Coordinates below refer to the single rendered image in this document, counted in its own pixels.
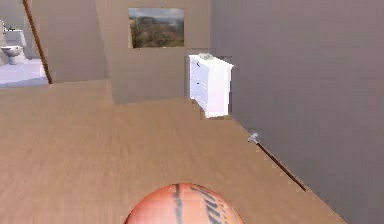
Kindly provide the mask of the orange basketball with black stripes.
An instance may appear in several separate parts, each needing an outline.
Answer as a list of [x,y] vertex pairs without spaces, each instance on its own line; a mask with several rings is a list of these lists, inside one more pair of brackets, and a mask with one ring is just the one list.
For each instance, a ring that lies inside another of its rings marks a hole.
[[141,199],[123,224],[245,224],[219,193],[194,183],[175,183]]

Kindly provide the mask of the white chest of drawers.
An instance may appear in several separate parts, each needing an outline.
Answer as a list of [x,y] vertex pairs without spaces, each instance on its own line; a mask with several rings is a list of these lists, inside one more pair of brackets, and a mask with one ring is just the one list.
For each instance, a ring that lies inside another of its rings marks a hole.
[[189,56],[190,98],[204,110],[206,118],[229,114],[229,94],[233,64],[213,57],[204,60]]

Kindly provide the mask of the framed landscape picture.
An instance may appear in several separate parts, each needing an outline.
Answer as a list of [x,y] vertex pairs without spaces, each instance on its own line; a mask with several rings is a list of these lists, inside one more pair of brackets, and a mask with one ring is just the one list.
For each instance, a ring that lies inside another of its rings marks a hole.
[[133,48],[173,48],[185,45],[183,8],[128,9]]

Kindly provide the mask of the white toilet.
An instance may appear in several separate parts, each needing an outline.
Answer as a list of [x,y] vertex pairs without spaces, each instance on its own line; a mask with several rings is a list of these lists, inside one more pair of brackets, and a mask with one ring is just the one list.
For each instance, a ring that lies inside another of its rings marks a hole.
[[24,64],[27,60],[24,49],[19,45],[4,46],[1,50],[8,57],[8,63],[10,65]]

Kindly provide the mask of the brown door frame post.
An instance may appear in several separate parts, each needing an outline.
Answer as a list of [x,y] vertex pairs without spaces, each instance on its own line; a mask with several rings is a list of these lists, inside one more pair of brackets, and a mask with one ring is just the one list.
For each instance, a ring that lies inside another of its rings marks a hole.
[[53,84],[53,78],[52,78],[50,71],[49,71],[49,65],[48,65],[46,56],[44,54],[43,48],[42,48],[42,44],[41,44],[41,41],[40,41],[40,38],[38,35],[38,31],[37,31],[37,28],[36,28],[36,25],[35,25],[35,22],[34,22],[34,19],[32,16],[31,9],[29,7],[28,0],[22,0],[22,4],[23,4],[24,10],[25,10],[28,22],[30,24],[30,28],[32,31],[32,35],[33,35],[36,47],[38,49],[39,56],[41,58],[41,62],[42,62],[43,68],[44,68],[45,76],[48,80],[48,84],[51,85],[51,84]]

